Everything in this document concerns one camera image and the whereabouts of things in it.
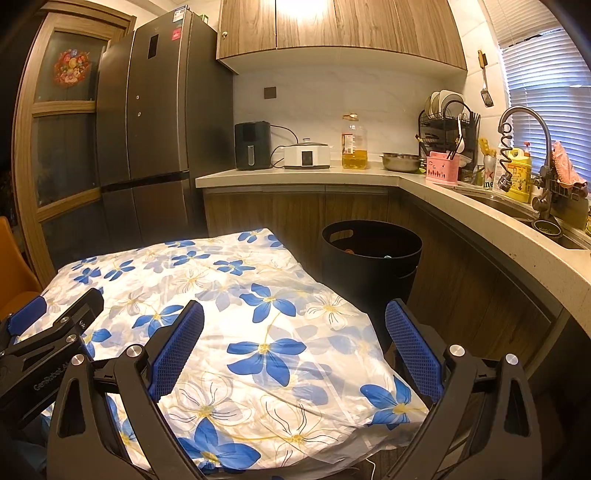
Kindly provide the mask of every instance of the metal bowl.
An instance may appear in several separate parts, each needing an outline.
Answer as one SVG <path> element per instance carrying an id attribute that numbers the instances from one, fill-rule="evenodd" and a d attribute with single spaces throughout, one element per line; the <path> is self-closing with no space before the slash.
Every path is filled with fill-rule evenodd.
<path id="1" fill-rule="evenodd" d="M 384 153 L 381 157 L 384 168 L 390 171 L 415 173 L 421 165 L 421 157 L 418 155 Z"/>

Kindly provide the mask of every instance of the glass door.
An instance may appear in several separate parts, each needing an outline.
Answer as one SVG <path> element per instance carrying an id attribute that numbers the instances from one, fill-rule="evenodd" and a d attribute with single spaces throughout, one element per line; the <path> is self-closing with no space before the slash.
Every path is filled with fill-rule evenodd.
<path id="1" fill-rule="evenodd" d="M 13 175 L 31 266 L 56 269 L 110 251 L 96 168 L 102 52 L 120 25 L 50 12 L 30 52 L 14 124 Z"/>

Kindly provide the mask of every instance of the chopsticks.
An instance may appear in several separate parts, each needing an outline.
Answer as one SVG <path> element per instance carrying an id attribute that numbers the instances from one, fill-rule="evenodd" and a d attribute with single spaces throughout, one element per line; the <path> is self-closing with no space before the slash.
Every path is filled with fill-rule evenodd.
<path id="1" fill-rule="evenodd" d="M 447 159 L 448 160 L 453 160 L 454 157 L 456 156 L 457 153 L 457 149 L 460 146 L 460 143 L 462 142 L 462 133 L 460 133 L 460 138 L 457 139 L 456 142 L 456 146 L 454 147 L 453 150 L 450 150 L 450 152 L 447 154 Z"/>
<path id="2" fill-rule="evenodd" d="M 428 157 L 429 156 L 429 152 L 427 151 L 427 147 L 425 147 L 425 141 L 421 137 L 419 137 L 418 135 L 415 135 L 414 138 L 417 139 L 418 144 L 421 146 L 421 150 Z"/>

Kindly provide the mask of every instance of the cabinet door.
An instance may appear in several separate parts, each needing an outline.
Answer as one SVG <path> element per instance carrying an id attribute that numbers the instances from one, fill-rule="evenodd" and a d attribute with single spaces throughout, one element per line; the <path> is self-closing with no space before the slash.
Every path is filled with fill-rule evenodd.
<path id="1" fill-rule="evenodd" d="M 56 269 L 110 251 L 96 172 L 102 52 L 122 28 L 47 14 L 21 82 L 13 175 L 19 222 L 42 285 Z"/>
<path id="2" fill-rule="evenodd" d="M 340 44 L 418 55 L 411 1 L 335 0 Z"/>
<path id="3" fill-rule="evenodd" d="M 275 2 L 223 0 L 219 32 L 219 59 L 276 48 Z"/>
<path id="4" fill-rule="evenodd" d="M 418 54 L 466 69 L 462 40 L 447 0 L 397 0 L 397 3 L 399 1 L 410 6 Z"/>
<path id="5" fill-rule="evenodd" d="M 333 0 L 277 0 L 277 48 L 338 46 Z"/>

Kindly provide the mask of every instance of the metal screw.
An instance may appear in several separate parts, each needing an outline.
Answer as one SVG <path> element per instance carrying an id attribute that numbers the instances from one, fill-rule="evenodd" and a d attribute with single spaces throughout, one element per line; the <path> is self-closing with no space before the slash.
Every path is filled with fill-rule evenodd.
<path id="1" fill-rule="evenodd" d="M 466 353 L 466 351 L 464 350 L 464 347 L 462 345 L 455 345 L 455 344 L 449 348 L 449 352 L 453 356 L 464 356 L 464 353 Z"/>
<path id="2" fill-rule="evenodd" d="M 138 356 L 141 352 L 142 352 L 142 348 L 140 345 L 132 345 L 125 351 L 127 356 L 131 356 L 131 357 Z"/>
<path id="3" fill-rule="evenodd" d="M 510 365 L 517 365 L 519 363 L 519 359 L 517 358 L 517 355 L 514 355 L 512 353 L 506 354 L 505 360 L 507 360 L 507 363 Z"/>
<path id="4" fill-rule="evenodd" d="M 80 365 L 84 361 L 84 355 L 81 353 L 72 357 L 72 365 Z"/>

